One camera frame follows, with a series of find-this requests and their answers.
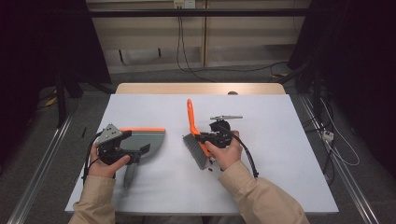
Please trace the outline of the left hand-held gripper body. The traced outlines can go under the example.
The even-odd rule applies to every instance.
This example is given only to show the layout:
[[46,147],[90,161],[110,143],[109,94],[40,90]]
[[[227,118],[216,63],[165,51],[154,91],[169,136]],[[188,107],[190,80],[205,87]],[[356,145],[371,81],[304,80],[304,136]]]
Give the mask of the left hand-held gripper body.
[[120,140],[121,132],[116,126],[112,123],[109,123],[100,134],[97,139],[98,154],[99,159],[110,165],[116,162],[118,159],[122,158],[125,155],[130,156],[130,160],[128,161],[128,165],[132,163],[139,163],[141,158],[141,153],[139,150],[131,150],[131,149],[123,149],[120,146],[122,142]]

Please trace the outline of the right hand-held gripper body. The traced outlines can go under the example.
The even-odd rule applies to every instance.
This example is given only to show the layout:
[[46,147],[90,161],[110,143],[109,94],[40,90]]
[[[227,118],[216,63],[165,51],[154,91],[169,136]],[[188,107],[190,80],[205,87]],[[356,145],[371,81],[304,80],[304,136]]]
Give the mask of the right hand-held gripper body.
[[213,122],[209,124],[210,132],[204,133],[204,139],[216,147],[227,147],[232,141],[231,126],[228,120],[241,118],[242,116],[229,115],[211,117],[210,119],[212,119]]

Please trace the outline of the grey dustpan with orange edge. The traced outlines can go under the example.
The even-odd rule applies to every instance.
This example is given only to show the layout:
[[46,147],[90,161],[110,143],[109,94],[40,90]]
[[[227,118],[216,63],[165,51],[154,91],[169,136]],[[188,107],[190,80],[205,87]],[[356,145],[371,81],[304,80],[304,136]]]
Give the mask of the grey dustpan with orange edge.
[[149,151],[141,156],[139,163],[132,163],[126,168],[123,187],[130,189],[133,184],[136,168],[146,163],[161,148],[165,136],[165,128],[135,127],[121,128],[120,130],[122,132],[132,132],[130,137],[121,141],[120,147],[122,149],[138,150],[141,147],[149,145]]

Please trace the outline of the orange brush with grey bristles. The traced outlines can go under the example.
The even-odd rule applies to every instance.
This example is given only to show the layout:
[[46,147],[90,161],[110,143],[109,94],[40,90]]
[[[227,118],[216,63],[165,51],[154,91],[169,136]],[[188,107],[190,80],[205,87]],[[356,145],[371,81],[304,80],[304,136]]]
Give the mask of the orange brush with grey bristles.
[[195,159],[198,167],[201,170],[204,170],[207,160],[212,156],[212,154],[205,146],[205,143],[200,141],[201,133],[195,127],[194,111],[191,99],[187,100],[187,113],[190,133],[183,137],[183,142],[192,157]]

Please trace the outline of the person's left hand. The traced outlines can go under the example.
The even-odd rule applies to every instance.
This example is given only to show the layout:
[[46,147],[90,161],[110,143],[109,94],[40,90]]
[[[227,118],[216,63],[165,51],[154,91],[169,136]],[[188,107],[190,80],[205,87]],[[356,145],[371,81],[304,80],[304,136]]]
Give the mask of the person's left hand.
[[97,148],[98,146],[96,144],[91,148],[88,175],[113,178],[115,173],[130,160],[130,156],[125,155],[116,162],[108,165],[99,159]]

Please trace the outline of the person's right hand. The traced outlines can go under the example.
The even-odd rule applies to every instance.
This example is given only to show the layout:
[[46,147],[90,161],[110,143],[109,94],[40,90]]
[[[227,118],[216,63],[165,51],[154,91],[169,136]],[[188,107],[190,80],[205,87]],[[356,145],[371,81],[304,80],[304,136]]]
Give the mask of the person's right hand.
[[235,138],[232,139],[231,144],[226,148],[216,147],[209,141],[205,142],[205,146],[208,151],[213,154],[219,164],[220,169],[223,171],[228,169],[237,161],[241,160],[241,153],[243,149]]

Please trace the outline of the wooden table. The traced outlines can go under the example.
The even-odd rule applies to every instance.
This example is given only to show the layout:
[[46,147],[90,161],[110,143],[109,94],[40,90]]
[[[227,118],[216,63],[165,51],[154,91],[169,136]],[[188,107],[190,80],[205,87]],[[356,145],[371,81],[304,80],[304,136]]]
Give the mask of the wooden table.
[[278,83],[121,83],[116,94],[285,94]]

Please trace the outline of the black metal stand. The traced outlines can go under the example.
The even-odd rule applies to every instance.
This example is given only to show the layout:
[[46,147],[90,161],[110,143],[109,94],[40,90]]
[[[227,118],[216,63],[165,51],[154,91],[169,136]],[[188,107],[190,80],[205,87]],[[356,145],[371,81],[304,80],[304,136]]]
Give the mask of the black metal stand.
[[55,77],[56,97],[58,102],[58,124],[61,128],[67,118],[65,93],[68,92],[72,98],[80,98],[83,94],[82,88],[78,85],[75,78],[66,73],[59,72]]

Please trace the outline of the white board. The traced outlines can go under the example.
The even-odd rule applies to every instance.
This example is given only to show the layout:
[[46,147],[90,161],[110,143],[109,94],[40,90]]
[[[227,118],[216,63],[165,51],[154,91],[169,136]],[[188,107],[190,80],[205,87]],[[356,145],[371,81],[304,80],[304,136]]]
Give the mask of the white board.
[[307,214],[330,214],[338,208],[304,129],[287,94],[115,94],[99,124],[123,127],[163,127],[161,148],[137,167],[130,189],[118,171],[113,204],[119,213],[140,216],[232,216],[238,209],[220,184],[220,172],[198,168],[183,143],[189,132],[187,100],[195,125],[209,129],[211,117],[230,119],[247,146],[243,162],[253,161],[265,177],[296,199]]

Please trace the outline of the black horizontal bar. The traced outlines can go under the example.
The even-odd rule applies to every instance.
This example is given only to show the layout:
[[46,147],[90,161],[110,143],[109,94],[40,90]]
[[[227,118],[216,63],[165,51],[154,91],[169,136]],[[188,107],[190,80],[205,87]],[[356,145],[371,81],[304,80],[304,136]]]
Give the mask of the black horizontal bar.
[[305,8],[275,9],[135,9],[91,10],[94,18],[127,17],[294,17],[306,16],[312,11]]

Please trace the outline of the black curtain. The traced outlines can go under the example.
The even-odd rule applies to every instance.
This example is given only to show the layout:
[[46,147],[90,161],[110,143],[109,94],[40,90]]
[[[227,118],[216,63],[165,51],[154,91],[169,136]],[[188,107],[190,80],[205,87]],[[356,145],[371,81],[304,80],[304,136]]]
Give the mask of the black curtain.
[[15,154],[42,89],[78,98],[109,72],[86,0],[0,0],[0,169]]
[[320,74],[373,156],[396,179],[396,0],[311,0],[289,67],[313,56],[330,24]]

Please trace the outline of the aluminium rail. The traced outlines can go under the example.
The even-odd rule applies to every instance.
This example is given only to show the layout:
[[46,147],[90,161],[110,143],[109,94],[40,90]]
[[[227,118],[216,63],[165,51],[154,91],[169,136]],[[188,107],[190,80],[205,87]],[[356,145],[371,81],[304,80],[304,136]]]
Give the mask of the aluminium rail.
[[355,163],[348,162],[342,158],[336,146],[331,146],[331,143],[326,140],[323,134],[327,131],[325,125],[314,115],[313,103],[306,96],[300,96],[300,101],[302,102],[306,113],[311,119],[313,126],[315,127],[320,141],[324,144],[324,147],[332,160],[334,169],[339,174],[341,180],[346,186],[346,190],[351,196],[353,203],[356,205],[363,221],[365,224],[380,224],[378,218],[375,215],[373,207],[370,205],[369,201],[362,192],[357,181],[353,177],[352,173],[349,171],[350,167],[357,166],[360,163],[360,157],[355,154],[358,161]]
[[72,115],[67,116],[62,124],[57,127],[56,132],[53,135],[43,158],[41,159],[38,167],[36,168],[33,177],[29,181],[28,186],[25,188],[23,194],[21,195],[10,218],[7,221],[7,224],[24,224],[32,208],[32,205],[35,202],[37,194],[44,182],[44,179],[53,163],[55,155],[62,141],[64,140],[64,136],[68,131],[72,118]]

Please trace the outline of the white wall socket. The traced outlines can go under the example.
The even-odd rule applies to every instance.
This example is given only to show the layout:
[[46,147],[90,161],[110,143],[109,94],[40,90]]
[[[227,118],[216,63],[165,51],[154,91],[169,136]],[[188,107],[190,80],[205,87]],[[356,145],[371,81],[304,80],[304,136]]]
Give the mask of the white wall socket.
[[196,8],[195,0],[173,0],[174,8]]

